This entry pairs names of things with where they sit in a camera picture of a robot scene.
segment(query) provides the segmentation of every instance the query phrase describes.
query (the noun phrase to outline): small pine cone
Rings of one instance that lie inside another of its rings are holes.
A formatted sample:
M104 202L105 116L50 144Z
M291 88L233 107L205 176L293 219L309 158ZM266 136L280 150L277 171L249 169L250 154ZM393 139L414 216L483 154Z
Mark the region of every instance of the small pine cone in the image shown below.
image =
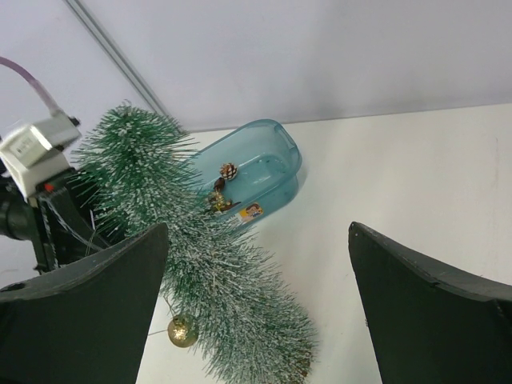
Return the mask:
M217 192L222 192L222 190L224 189L225 185L226 185L226 181L224 180L224 178L218 178L215 181L214 190L217 191Z
M221 169L220 169L221 176L225 180L233 180L234 177L237 175L237 172L238 172L238 168L232 162L228 162L227 164L222 164Z

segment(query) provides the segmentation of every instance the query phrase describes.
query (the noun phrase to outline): gold ornament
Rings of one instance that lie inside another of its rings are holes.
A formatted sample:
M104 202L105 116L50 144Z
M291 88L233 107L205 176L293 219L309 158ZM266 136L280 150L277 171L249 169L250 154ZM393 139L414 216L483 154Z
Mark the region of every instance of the gold ornament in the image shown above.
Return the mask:
M199 338L194 318L188 314L174 316L167 327L167 333L170 342L180 348L192 346Z
M233 202L226 200L218 190L210 193L209 201L213 212L226 212L234 206Z

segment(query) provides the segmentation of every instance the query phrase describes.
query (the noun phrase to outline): translucent blue container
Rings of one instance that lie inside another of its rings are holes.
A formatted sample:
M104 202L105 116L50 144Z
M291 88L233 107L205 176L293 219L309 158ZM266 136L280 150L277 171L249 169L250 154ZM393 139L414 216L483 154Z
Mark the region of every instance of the translucent blue container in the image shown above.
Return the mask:
M236 215L254 224L290 202L298 192L297 172L302 156L294 140L274 120L257 120L238 128L200 151L194 160L205 190L213 190L222 164L233 163L238 173L226 181L222 195L233 204L222 217Z

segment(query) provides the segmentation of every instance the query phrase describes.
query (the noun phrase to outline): green tinsel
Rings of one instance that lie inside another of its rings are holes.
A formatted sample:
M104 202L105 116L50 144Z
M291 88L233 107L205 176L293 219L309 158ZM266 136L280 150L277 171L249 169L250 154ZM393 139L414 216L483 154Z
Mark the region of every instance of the green tinsel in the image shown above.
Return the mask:
M308 314L268 253L207 213L188 144L172 118L129 105L108 111L74 152L78 180L98 187L98 230L131 236L167 224L161 293L195 317L208 374L227 384L302 383L315 346Z

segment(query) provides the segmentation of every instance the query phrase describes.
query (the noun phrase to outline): metal bracket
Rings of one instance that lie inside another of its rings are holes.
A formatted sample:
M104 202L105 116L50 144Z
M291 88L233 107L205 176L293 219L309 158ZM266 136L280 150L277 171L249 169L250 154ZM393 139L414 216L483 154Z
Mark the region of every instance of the metal bracket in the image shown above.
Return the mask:
M124 53L108 35L105 28L92 15L90 10L80 0L63 0L71 9L76 18L90 32L94 40L100 45L103 51L114 62L116 67L125 75L128 82L132 85L147 105L156 113L169 116L169 111L153 92L144 78L135 69L133 64L126 58Z

